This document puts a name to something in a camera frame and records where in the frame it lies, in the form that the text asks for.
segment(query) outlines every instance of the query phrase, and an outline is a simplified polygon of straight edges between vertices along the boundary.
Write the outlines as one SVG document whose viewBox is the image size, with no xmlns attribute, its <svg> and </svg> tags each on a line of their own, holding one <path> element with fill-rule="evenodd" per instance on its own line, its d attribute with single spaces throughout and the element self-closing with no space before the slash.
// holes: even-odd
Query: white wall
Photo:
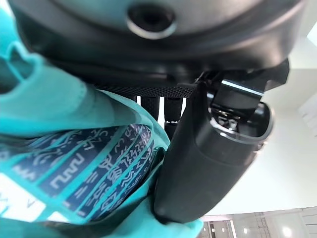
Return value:
<svg viewBox="0 0 317 238">
<path fill-rule="evenodd" d="M 233 224 L 237 238 L 270 237 L 265 218 L 260 217 L 258 213 L 233 215 Z"/>
<path fill-rule="evenodd" d="M 289 59 L 292 68 L 317 68 L 317 47 L 307 37 L 300 37 Z"/>
<path fill-rule="evenodd" d="M 230 238 L 230 230 L 226 222 L 214 222 L 213 227 L 215 229 L 216 238 Z"/>
<path fill-rule="evenodd" d="M 267 217 L 266 222 L 272 238 L 285 238 L 284 228 L 290 229 L 293 238 L 311 237 L 301 215 L 298 213 Z"/>
<path fill-rule="evenodd" d="M 317 208 L 304 209 L 301 215 L 310 238 L 317 238 Z"/>
</svg>

